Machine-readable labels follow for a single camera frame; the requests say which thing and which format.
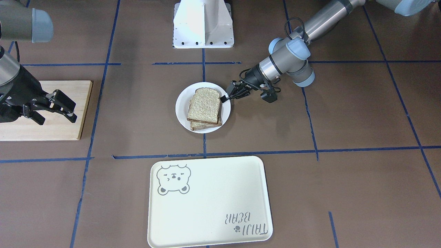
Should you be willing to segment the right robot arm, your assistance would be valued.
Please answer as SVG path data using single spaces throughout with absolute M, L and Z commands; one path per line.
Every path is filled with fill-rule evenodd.
M 46 11 L 27 8 L 18 0 L 2 0 L 1 39 L 49 42 L 53 38 L 53 23 Z M 75 123 L 75 102 L 61 90 L 48 93 L 41 83 L 4 47 L 0 52 L 0 121 L 10 123 L 23 116 L 43 125 L 45 118 L 40 110 L 58 113 Z

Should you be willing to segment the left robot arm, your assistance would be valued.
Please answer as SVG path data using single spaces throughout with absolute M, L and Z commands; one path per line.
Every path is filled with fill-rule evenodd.
M 285 31 L 285 38 L 275 38 L 269 44 L 269 56 L 250 69 L 239 74 L 238 81 L 232 81 L 222 103 L 249 96 L 251 91 L 260 91 L 260 97 L 272 103 L 281 91 L 276 84 L 286 74 L 299 87 L 309 86 L 315 80 L 315 72 L 308 62 L 311 53 L 309 44 L 325 36 L 341 19 L 365 0 L 331 0 L 307 21 L 292 32 Z

